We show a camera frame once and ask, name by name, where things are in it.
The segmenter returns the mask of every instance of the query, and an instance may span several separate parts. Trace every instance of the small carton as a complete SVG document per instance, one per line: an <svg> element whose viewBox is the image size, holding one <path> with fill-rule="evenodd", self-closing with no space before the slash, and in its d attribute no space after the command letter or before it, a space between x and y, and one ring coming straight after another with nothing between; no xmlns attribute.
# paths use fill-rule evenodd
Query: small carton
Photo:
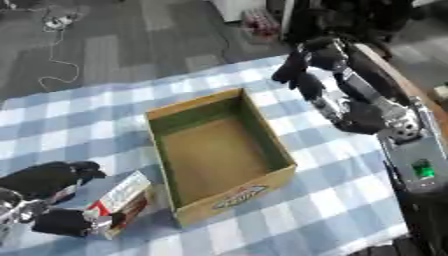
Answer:
<svg viewBox="0 0 448 256"><path fill-rule="evenodd" d="M135 171L101 199L93 202L87 211L94 216L108 216L123 213L123 222L104 232L107 239L120 233L137 215L150 204L152 198L151 182L140 171Z"/></svg>

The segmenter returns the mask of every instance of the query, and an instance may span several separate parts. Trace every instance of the open cardboard box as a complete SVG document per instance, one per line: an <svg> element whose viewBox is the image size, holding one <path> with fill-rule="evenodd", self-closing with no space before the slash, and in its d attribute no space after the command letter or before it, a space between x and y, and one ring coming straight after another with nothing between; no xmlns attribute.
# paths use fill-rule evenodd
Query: open cardboard box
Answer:
<svg viewBox="0 0 448 256"><path fill-rule="evenodd" d="M243 89L146 113L181 226L283 185L294 160Z"/></svg>

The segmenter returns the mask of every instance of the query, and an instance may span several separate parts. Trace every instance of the green indicator light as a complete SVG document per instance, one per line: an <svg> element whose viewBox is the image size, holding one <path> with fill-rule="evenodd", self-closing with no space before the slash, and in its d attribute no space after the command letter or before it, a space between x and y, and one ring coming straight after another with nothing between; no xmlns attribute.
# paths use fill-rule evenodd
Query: green indicator light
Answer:
<svg viewBox="0 0 448 256"><path fill-rule="evenodd" d="M434 169L432 169L428 160L419 160L412 167L414 168L415 175L420 179L434 177Z"/></svg>

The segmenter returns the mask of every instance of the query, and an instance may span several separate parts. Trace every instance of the blue checkered tablecloth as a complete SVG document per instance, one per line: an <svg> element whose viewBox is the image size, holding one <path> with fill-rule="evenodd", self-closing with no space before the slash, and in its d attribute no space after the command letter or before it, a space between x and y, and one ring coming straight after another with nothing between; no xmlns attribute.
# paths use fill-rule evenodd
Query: blue checkered tablecloth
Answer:
<svg viewBox="0 0 448 256"><path fill-rule="evenodd" d="M97 161L110 176L64 207L84 207L133 170L156 185L155 204L113 241L14 230L0 255L346 255L407 232L373 136L333 128L296 91L270 81L284 57L185 76L37 94L0 112L0 174L54 160ZM330 74L313 70L332 91ZM244 87L297 161L286 186L179 229L167 208L143 113Z"/></svg>

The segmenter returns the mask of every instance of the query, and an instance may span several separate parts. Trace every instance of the gray carpet floor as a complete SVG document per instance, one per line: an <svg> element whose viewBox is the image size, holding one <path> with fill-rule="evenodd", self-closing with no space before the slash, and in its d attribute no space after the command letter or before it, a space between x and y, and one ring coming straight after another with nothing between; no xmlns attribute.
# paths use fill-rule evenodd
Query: gray carpet floor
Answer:
<svg viewBox="0 0 448 256"><path fill-rule="evenodd" d="M50 91L156 79L288 52L281 43L251 44L237 24L224 24L203 0L55 4L62 6L53 8L56 16L80 7L81 19L54 48L55 59L77 64L80 72L70 83L45 80ZM40 77L70 80L75 74L71 66L48 61L48 46L58 38L42 32L42 15L9 12L0 17L0 102L45 92ZM411 22L392 45L392 64L425 91L448 80L447 28L433 18Z"/></svg>

